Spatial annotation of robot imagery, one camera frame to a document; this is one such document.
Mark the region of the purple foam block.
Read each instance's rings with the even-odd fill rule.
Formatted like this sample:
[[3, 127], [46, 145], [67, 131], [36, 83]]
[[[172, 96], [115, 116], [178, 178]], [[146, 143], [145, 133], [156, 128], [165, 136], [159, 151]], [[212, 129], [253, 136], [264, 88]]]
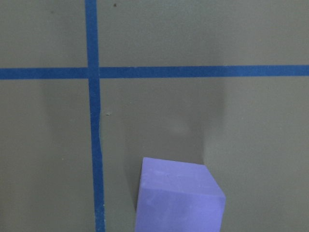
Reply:
[[137, 232], [218, 232], [225, 194], [205, 165], [142, 160]]

